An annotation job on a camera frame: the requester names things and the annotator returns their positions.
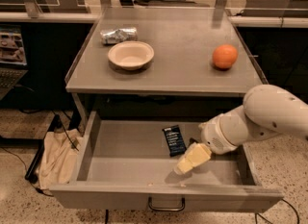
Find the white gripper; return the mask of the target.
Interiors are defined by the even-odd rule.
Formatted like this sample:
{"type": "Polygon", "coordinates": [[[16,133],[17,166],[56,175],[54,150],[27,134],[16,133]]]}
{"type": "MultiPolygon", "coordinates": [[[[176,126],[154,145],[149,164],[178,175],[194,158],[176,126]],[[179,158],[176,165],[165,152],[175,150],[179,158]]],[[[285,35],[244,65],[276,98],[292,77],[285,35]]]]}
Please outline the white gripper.
{"type": "Polygon", "coordinates": [[[244,143],[243,127],[243,119],[231,112],[222,113],[209,121],[200,123],[198,128],[203,143],[191,144],[185,154],[179,158],[173,168],[174,172],[184,175],[207,162],[212,152],[223,155],[236,150],[244,143]]]}

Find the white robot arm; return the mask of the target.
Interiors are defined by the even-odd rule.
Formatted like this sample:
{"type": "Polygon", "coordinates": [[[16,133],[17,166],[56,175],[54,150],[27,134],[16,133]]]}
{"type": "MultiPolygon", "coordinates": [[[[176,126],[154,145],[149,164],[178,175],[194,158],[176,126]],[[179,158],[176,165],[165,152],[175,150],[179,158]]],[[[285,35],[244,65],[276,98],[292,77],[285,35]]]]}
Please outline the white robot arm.
{"type": "Polygon", "coordinates": [[[280,134],[307,140],[308,105],[281,87],[259,85],[245,94],[240,106],[201,123],[199,130],[201,140],[192,143],[174,167],[178,175],[246,142],[280,134]]]}

